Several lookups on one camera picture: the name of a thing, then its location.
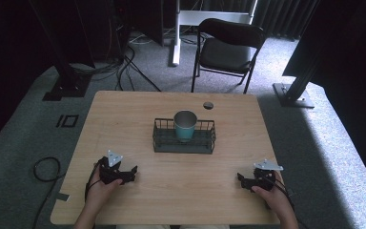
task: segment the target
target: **black stand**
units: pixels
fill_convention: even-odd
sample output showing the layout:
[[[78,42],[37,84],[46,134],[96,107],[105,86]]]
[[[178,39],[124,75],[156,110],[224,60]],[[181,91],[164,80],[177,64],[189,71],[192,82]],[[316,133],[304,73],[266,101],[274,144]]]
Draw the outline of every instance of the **black stand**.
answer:
[[[70,66],[61,46],[53,32],[52,25],[44,14],[44,8],[39,0],[29,0],[30,6],[34,10],[40,25],[49,43],[49,52],[59,77],[50,93],[46,93],[43,101],[59,101],[63,96],[83,97],[91,81],[91,75],[78,75]]]
[[[62,97],[83,97],[89,87],[91,78],[91,75],[84,74],[79,76],[79,80],[74,85],[66,85],[63,82],[64,77],[60,76],[51,92],[44,95],[43,101],[60,101]]]
[[[302,95],[296,100],[292,100],[287,95],[287,92],[291,88],[291,84],[274,83],[273,88],[275,94],[283,107],[298,107],[298,108],[314,108],[314,103],[311,101],[308,93],[304,91]]]

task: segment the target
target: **hand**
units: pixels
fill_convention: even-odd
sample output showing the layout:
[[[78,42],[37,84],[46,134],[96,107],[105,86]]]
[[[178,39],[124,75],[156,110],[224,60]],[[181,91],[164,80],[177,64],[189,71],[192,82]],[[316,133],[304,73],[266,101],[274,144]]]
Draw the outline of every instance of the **hand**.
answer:
[[[275,179],[281,181],[278,172],[274,171]],[[298,223],[295,217],[293,207],[277,187],[273,187],[271,191],[266,191],[258,186],[253,186],[252,190],[266,200],[267,204],[277,214],[281,222],[281,228],[298,228]]]
[[[99,166],[97,166],[91,178],[91,188],[88,191],[85,206],[79,215],[74,228],[92,229],[96,217],[103,205],[105,205],[105,203],[109,200],[112,192],[123,182],[122,179],[117,179],[112,183],[105,184],[100,180]]]

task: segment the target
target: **cup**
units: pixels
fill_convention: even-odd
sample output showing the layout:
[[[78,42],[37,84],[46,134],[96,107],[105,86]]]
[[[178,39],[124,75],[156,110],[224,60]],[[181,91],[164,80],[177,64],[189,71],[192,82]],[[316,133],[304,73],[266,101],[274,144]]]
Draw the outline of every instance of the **cup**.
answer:
[[[187,110],[180,111],[173,118],[176,137],[181,142],[188,142],[193,137],[197,116]]]

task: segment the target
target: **stand base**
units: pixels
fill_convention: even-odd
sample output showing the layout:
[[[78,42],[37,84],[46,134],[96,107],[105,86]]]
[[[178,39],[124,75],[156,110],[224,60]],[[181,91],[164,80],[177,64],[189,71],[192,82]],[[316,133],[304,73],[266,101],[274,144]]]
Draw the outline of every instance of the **stand base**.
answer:
[[[79,77],[74,87],[62,87],[61,76],[58,77],[51,92],[46,93],[43,101],[60,101],[62,97],[83,97],[91,82],[91,75],[83,75]]]
[[[305,91],[302,96],[296,100],[291,101],[286,97],[286,92],[291,87],[291,84],[274,83],[273,88],[277,95],[281,106],[283,107],[297,107],[297,108],[314,108],[314,103],[311,101],[308,93]]]

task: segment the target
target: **black wire basket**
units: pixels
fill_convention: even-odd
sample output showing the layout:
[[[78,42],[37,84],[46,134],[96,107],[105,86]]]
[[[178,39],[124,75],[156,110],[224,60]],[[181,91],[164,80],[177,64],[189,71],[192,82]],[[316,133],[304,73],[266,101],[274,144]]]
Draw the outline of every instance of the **black wire basket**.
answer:
[[[153,124],[153,150],[158,153],[212,154],[215,144],[213,120],[197,120],[193,137],[182,142],[176,137],[171,118],[156,118]]]

